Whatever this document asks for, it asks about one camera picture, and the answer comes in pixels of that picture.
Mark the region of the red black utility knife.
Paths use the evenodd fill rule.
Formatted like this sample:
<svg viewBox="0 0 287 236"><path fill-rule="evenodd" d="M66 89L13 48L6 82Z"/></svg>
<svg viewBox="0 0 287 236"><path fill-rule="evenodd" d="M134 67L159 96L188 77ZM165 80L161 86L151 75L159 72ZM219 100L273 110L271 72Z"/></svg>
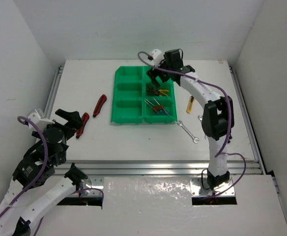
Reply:
<svg viewBox="0 0 287 236"><path fill-rule="evenodd" d="M82 115L81 119L82 119L83 125L77 130L77 132L76 132L76 139L79 139L82 136L82 134L84 132L84 129L85 129L85 126L86 126L86 123L89 120L89 114L88 113L84 113Z"/></svg>
<svg viewBox="0 0 287 236"><path fill-rule="evenodd" d="M92 115L93 118L97 117L100 114L100 111L106 101L107 101L107 96L105 94L101 95L94 108L93 115Z"/></svg>

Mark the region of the yellow needle-nose pliers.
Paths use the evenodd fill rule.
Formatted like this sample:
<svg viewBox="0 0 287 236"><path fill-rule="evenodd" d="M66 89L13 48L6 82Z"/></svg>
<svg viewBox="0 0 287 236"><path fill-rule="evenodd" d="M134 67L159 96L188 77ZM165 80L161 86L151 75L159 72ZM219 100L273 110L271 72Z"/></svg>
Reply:
<svg viewBox="0 0 287 236"><path fill-rule="evenodd" d="M153 94L154 96L169 96L168 93L170 91L167 89L157 89L151 85L146 85L146 92Z"/></svg>

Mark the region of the red blue clear screwdriver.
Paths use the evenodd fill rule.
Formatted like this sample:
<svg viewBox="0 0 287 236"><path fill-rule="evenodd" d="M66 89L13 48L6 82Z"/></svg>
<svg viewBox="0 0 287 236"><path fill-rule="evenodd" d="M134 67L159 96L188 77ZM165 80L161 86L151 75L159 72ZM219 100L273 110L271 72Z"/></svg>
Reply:
<svg viewBox="0 0 287 236"><path fill-rule="evenodd" d="M155 101L156 105L160 106L167 113L166 116L170 115L170 113L164 108L164 106L162 106L155 98L153 100Z"/></svg>

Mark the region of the yellow utility knife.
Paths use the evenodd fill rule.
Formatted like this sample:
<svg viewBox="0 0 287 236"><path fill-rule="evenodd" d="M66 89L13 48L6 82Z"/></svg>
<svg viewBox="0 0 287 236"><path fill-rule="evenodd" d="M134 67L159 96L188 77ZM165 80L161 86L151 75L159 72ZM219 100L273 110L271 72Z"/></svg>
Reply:
<svg viewBox="0 0 287 236"><path fill-rule="evenodd" d="M188 105L187 105L187 109L186 109L186 112L187 112L188 114L190 114L191 111L192 111L193 103L194 103L194 97L193 97L193 96L190 96L189 102L188 102Z"/></svg>

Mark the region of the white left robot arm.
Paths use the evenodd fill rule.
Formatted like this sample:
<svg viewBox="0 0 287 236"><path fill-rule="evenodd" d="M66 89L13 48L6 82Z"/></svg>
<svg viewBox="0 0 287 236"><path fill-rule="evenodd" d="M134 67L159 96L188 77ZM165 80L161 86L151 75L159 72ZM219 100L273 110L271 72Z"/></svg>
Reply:
<svg viewBox="0 0 287 236"><path fill-rule="evenodd" d="M90 178L72 163L53 188L31 202L38 188L55 174L55 167L66 162L67 141L81 136L89 120L88 113L81 116L77 111L58 109L55 114L65 119L66 124L48 119L41 109L33 109L26 117L17 117L38 142L19 162L0 204L0 236L36 235L45 214L71 194L84 200L91 191L97 191L99 199L104 199L103 190L95 188Z"/></svg>

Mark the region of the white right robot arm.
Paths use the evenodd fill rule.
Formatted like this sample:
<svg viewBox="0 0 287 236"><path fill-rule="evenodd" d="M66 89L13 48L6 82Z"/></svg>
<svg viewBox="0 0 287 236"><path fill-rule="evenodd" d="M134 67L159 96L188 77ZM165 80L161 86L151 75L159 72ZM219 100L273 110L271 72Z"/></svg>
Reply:
<svg viewBox="0 0 287 236"><path fill-rule="evenodd" d="M230 179L227 144L234 126L232 100L214 84L202 81L195 69L180 62L172 67L164 59L154 61L163 72L162 79L172 79L188 91L203 108L201 127L209 142L207 183L211 190Z"/></svg>

